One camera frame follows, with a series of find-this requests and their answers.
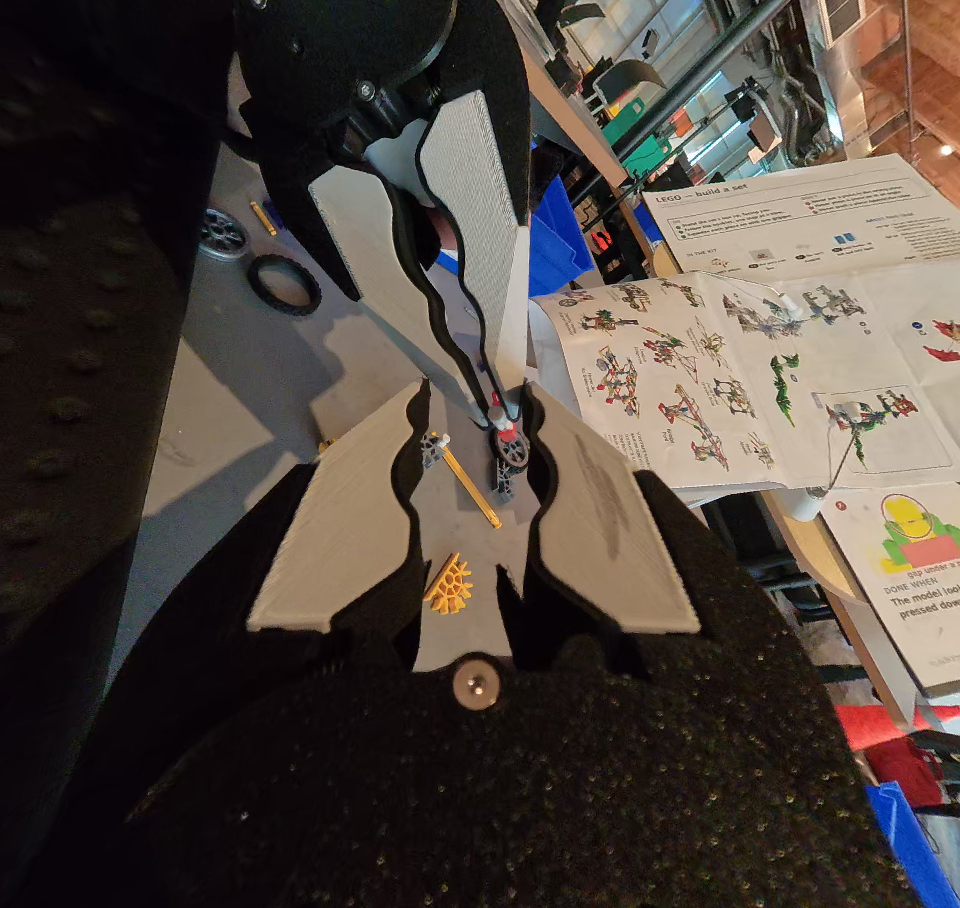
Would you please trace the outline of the long wooden desk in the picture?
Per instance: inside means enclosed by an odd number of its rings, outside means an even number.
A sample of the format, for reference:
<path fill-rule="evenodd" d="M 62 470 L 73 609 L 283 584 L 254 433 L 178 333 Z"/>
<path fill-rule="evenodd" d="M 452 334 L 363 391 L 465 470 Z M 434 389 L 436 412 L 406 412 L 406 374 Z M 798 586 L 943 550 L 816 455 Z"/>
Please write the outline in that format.
<path fill-rule="evenodd" d="M 611 186 L 627 182 L 628 173 L 579 95 L 565 95 L 547 70 L 555 53 L 526 0 L 497 0 L 507 14 L 519 45 L 531 95 L 564 137 Z"/>

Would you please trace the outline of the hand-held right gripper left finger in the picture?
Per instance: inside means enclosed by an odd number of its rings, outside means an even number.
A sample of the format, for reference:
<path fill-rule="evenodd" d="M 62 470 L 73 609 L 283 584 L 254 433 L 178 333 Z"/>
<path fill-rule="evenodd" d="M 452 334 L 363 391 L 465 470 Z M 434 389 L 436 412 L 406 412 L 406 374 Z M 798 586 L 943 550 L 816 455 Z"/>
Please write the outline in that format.
<path fill-rule="evenodd" d="M 318 457 L 250 631 L 399 635 L 419 617 L 426 570 L 411 499 L 430 395 L 427 379 L 410 383 Z"/>

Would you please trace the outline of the black metal pole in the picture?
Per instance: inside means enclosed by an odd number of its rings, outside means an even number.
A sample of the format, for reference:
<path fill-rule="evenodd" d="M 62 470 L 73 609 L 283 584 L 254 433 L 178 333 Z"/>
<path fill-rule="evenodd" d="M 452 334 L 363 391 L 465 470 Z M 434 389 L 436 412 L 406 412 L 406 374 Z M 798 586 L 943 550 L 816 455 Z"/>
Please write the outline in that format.
<path fill-rule="evenodd" d="M 613 145 L 620 161 L 625 161 L 651 134 L 654 134 L 680 109 L 702 85 L 719 71 L 729 57 L 757 31 L 764 27 L 790 0 L 761 0 L 715 38 L 710 47 L 668 86 L 642 117 L 632 123 Z"/>

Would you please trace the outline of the yellow half-round connector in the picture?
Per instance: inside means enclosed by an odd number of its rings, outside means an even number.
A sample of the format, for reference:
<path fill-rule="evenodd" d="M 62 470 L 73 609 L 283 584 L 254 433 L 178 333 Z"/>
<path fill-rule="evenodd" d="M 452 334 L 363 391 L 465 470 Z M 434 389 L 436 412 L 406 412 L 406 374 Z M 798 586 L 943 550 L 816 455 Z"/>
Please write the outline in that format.
<path fill-rule="evenodd" d="M 423 601 L 430 611 L 440 615 L 462 613 L 473 597 L 473 572 L 460 552 L 448 556 L 429 583 Z"/>

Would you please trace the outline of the blue bin with square tag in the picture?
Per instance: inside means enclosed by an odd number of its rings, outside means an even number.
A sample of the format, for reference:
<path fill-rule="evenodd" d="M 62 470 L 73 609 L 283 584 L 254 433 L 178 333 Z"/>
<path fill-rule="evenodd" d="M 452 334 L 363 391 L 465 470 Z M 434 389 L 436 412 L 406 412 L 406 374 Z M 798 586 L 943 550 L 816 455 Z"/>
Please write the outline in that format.
<path fill-rule="evenodd" d="M 594 268 L 563 181 L 556 177 L 531 215 L 529 297 L 554 294 Z"/>

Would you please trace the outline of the silver wheel hub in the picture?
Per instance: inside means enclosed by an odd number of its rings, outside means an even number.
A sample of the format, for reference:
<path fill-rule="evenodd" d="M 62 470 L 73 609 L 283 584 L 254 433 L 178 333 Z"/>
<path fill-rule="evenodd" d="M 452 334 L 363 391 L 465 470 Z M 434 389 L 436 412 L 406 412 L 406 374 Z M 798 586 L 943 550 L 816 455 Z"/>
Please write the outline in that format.
<path fill-rule="evenodd" d="M 238 219 L 208 206 L 199 226 L 198 252 L 223 262 L 240 262 L 250 255 L 249 233 Z"/>

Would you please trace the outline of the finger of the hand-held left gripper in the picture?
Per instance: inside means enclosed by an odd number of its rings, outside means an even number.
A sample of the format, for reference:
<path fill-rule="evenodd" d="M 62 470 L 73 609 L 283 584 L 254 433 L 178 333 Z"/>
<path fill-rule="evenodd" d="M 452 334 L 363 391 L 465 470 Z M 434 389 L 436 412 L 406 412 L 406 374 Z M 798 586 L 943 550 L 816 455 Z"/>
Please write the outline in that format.
<path fill-rule="evenodd" d="M 376 171 L 335 165 L 309 184 L 361 304 L 444 398 L 488 429 L 491 383 L 479 323 L 443 267 L 422 267 L 412 200 Z"/>
<path fill-rule="evenodd" d="M 489 378 L 507 410 L 526 376 L 530 230 L 514 209 L 484 93 L 440 105 L 415 151 L 430 198 L 452 219 L 458 278 L 481 325 Z"/>

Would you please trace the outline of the long yellow rod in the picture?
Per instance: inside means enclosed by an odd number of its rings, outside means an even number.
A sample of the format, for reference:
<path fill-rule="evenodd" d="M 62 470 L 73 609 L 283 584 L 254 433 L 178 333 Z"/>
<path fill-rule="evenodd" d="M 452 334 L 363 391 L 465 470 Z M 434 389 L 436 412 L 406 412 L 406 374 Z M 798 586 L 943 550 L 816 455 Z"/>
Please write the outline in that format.
<path fill-rule="evenodd" d="M 443 449 L 443 461 L 452 471 L 453 475 L 465 489 L 466 493 L 469 495 L 470 499 L 480 510 L 483 516 L 486 518 L 486 521 L 494 530 L 498 530 L 502 527 L 502 522 L 498 517 L 498 514 L 494 509 L 488 504 L 486 498 L 479 491 L 477 486 L 474 484 L 472 479 L 468 476 L 465 470 L 462 468 L 456 457 L 453 455 L 449 447 Z"/>

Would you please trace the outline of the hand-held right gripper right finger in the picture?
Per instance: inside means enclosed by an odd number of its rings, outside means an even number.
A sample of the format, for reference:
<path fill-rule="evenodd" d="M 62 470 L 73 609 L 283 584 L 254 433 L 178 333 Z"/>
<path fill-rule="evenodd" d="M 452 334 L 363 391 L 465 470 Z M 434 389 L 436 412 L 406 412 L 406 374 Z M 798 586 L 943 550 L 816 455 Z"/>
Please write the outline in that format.
<path fill-rule="evenodd" d="M 625 634 L 699 633 L 633 464 L 536 383 L 524 386 L 523 425 L 539 577 Z"/>

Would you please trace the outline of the black rubber tyre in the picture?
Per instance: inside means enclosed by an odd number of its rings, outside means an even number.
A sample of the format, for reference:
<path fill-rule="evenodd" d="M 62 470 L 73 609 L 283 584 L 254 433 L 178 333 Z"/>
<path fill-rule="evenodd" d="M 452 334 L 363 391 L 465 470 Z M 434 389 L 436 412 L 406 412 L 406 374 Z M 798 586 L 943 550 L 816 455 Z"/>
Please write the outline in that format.
<path fill-rule="evenodd" d="M 273 271 L 290 278 L 303 291 L 306 301 L 289 302 L 266 284 L 265 273 Z M 294 259 L 277 253 L 259 254 L 246 268 L 246 280 L 258 299 L 270 309 L 290 317 L 306 317 L 322 303 L 322 290 L 312 274 Z"/>

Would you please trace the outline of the white printed paper sheet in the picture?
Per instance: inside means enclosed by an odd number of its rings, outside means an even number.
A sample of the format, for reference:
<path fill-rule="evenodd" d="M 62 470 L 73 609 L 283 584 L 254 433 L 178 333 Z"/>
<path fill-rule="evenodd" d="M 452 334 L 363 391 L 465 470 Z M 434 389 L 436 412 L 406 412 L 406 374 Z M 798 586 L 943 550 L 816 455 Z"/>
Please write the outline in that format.
<path fill-rule="evenodd" d="M 678 275 L 772 283 L 958 260 L 958 208 L 897 155 L 649 192 Z M 958 691 L 958 481 L 829 486 L 820 516 L 927 695 Z"/>

